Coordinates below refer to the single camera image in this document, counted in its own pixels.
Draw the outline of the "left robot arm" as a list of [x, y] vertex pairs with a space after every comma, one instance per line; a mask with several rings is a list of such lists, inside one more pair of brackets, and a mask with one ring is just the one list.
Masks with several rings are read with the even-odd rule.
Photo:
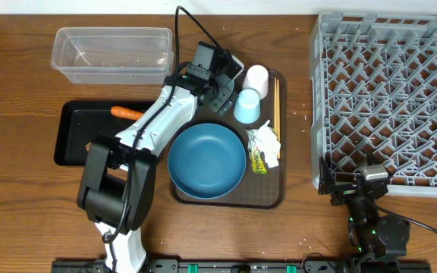
[[113, 137], [91, 143], [77, 194], [102, 235], [111, 272], [138, 272], [146, 260], [140, 227], [152, 205], [162, 150], [201, 105], [233, 90], [244, 64], [228, 50], [199, 53], [165, 78], [157, 100], [143, 116]]

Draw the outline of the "orange carrot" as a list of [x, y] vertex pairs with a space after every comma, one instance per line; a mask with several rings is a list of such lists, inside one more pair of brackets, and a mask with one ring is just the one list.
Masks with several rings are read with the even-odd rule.
[[111, 108], [111, 114], [117, 118], [124, 118], [133, 121], [137, 121], [143, 116], [143, 113], [140, 111], [135, 111], [121, 106], [113, 106]]

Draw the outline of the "light blue bowl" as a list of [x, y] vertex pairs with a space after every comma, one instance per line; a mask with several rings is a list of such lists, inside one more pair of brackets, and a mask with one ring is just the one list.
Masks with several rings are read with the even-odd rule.
[[244, 64], [235, 55], [232, 55], [231, 57], [232, 57], [232, 64], [233, 64], [233, 77], [231, 78], [231, 82], [235, 83], [237, 77], [244, 70]]

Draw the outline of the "dark blue plate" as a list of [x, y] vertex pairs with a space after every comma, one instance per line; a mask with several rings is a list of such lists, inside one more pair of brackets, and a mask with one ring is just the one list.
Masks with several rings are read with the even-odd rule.
[[173, 184], [188, 196], [216, 199], [230, 193], [247, 169], [240, 137], [212, 123], [188, 127], [171, 145], [168, 172]]

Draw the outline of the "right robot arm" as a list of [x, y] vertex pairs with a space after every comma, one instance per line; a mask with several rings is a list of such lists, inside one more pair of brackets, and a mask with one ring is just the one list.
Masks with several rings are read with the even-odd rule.
[[336, 272], [399, 272], [398, 259], [407, 255], [408, 221], [381, 216], [376, 200], [388, 192], [391, 173], [372, 155], [353, 182], [337, 182], [325, 159], [319, 160], [318, 194], [329, 195], [332, 206], [346, 205], [351, 244], [359, 248], [338, 262]]

